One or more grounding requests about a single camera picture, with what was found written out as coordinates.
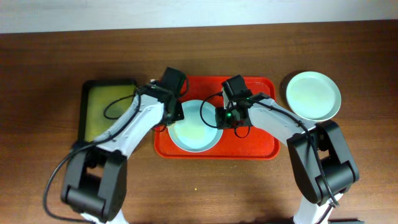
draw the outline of plate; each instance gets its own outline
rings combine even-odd
[[[294,113],[313,121],[326,121],[340,109],[341,94],[329,77],[319,72],[302,72],[287,84],[286,99]]]
[[[188,152],[204,152],[217,144],[223,130],[207,126],[200,118],[199,110],[202,100],[190,100],[182,103],[184,119],[168,127],[174,144]],[[203,119],[216,125],[215,107],[205,103],[202,109]]]

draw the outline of yellow object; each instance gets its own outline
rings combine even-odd
[[[116,121],[106,119],[104,109],[113,101],[134,93],[135,85],[93,86],[88,93],[85,140],[92,141]],[[131,105],[132,97],[112,105],[106,112],[109,117],[121,116]]]

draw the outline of red tray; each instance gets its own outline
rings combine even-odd
[[[181,102],[188,100],[204,100],[216,92],[221,91],[221,83],[230,77],[188,77],[189,92],[181,98]],[[253,94],[263,92],[275,99],[274,84],[263,77],[244,77],[244,81]],[[223,98],[215,96],[208,101],[215,107],[223,106]],[[246,135],[246,127],[238,128],[240,136]],[[174,159],[256,159],[268,160],[278,155],[279,141],[267,132],[251,128],[246,138],[238,138],[233,129],[225,129],[220,141],[205,152],[187,152],[176,146],[170,139],[167,129],[155,133],[155,150],[164,158]]]

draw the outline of wood grain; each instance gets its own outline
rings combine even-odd
[[[367,21],[0,35],[1,222],[58,223],[45,215],[42,192],[76,139],[84,81],[142,84],[167,66],[260,75],[277,89],[290,72],[327,74],[343,97],[334,120],[361,175],[332,218],[398,220],[398,22]],[[159,157],[153,142],[149,133],[129,160],[123,210],[131,223],[266,221],[298,209],[284,146],[271,161],[183,160]],[[78,217],[60,203],[63,173],[49,204]]]

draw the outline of white wall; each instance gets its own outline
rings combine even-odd
[[[0,0],[0,33],[398,19],[398,0]]]

